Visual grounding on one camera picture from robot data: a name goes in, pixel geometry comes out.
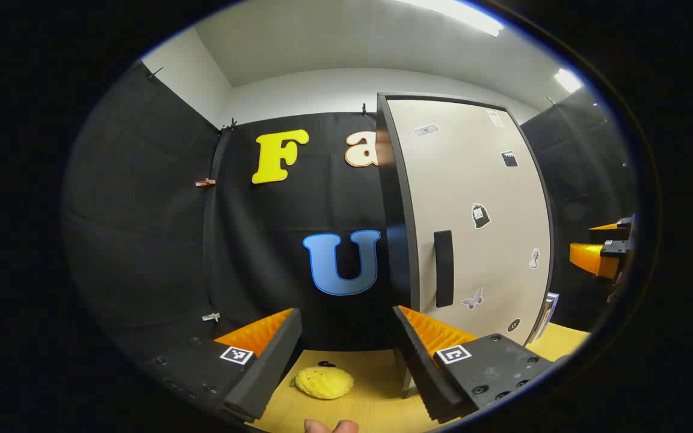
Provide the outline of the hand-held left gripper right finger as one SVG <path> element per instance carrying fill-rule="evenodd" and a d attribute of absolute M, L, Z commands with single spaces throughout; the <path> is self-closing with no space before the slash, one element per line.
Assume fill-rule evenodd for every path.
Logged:
<path fill-rule="evenodd" d="M 476 338 L 410 308 L 392 310 L 396 347 L 440 424 L 497 406 L 553 365 L 503 334 Z"/>

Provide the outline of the yellow lemon plush toy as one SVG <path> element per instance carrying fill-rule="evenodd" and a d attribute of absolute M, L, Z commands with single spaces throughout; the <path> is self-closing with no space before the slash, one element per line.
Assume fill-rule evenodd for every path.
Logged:
<path fill-rule="evenodd" d="M 333 400 L 348 394 L 354 383 L 354 377 L 340 368 L 315 366 L 297 372 L 289 386 L 296 387 L 312 398 Z"/>

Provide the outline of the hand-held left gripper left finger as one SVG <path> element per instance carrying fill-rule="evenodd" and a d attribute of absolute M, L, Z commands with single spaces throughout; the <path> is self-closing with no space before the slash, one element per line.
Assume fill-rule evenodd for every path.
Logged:
<path fill-rule="evenodd" d="M 261 419 L 302 334 L 289 308 L 220 338 L 193 337 L 152 357 L 159 383 L 213 416 Z"/>

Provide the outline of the small ceiling light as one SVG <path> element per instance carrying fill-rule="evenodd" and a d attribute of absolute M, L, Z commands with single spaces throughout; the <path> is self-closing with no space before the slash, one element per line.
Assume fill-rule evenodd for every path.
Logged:
<path fill-rule="evenodd" d="M 568 93 L 574 93 L 585 85 L 574 72 L 568 69 L 558 69 L 553 78 Z"/>

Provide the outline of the black cabinet door handle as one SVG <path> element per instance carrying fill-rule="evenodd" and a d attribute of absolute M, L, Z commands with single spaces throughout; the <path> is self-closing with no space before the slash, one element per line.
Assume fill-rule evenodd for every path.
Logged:
<path fill-rule="evenodd" d="M 450 230 L 444 230 L 434 232 L 433 235 L 436 263 L 436 307 L 443 308 L 451 306 L 454 301 L 453 233 Z"/>

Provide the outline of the white spine book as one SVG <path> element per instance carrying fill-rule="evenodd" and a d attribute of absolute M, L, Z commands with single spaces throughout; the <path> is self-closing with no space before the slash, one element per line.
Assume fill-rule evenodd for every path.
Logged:
<path fill-rule="evenodd" d="M 556 296 L 554 293 L 547 294 L 547 297 L 543 304 L 539 326 L 537 326 L 536 332 L 534 332 L 530 342 L 536 342 L 543 335 L 543 332 L 545 331 L 547 325 L 550 322 L 553 310 L 555 309 L 555 300 Z"/>

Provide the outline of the black backdrop cloth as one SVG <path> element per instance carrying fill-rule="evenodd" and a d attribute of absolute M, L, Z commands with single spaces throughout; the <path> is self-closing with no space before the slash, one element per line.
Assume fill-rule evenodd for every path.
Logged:
<path fill-rule="evenodd" d="M 385 85 L 333 109 L 348 90 L 335 76 L 250 105 L 325 112 L 221 131 L 149 73 L 132 63 L 88 116 L 63 204 L 75 285 L 139 363 L 289 308 L 309 350 L 390 350 L 396 305 L 526 343 L 544 294 L 564 291 L 568 245 L 639 209 L 618 120 L 595 94 L 519 124 L 497 102 Z M 455 290 L 437 308 L 444 230 Z"/>

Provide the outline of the lavender spine book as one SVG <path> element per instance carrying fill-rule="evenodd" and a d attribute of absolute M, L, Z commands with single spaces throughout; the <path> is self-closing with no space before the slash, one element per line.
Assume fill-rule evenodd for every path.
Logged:
<path fill-rule="evenodd" d="M 548 324 L 551 321 L 551 317 L 553 313 L 555 312 L 556 305 L 558 304 L 558 300 L 560 298 L 560 295 L 558 293 L 553 293 L 553 292 L 548 292 L 547 297 L 545 299 L 545 312 L 543 315 L 543 322 L 542 322 L 542 333 L 544 330 L 547 328 Z"/>

